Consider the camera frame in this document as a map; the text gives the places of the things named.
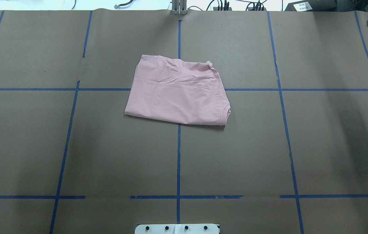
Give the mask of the aluminium frame post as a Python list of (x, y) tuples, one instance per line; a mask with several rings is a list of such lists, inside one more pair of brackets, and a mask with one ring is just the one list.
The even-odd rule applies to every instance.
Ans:
[(188, 13), (187, 0), (171, 0), (172, 15), (186, 15)]

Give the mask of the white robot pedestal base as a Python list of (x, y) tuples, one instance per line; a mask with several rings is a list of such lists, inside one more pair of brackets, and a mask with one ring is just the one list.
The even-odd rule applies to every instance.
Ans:
[(220, 225), (201, 224), (151, 224), (137, 225), (135, 234), (220, 234)]

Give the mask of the pink Snoopy t-shirt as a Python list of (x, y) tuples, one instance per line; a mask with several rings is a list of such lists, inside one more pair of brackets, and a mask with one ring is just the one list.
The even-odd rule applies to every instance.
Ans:
[(225, 126), (231, 106), (211, 62), (142, 55), (125, 114), (178, 124)]

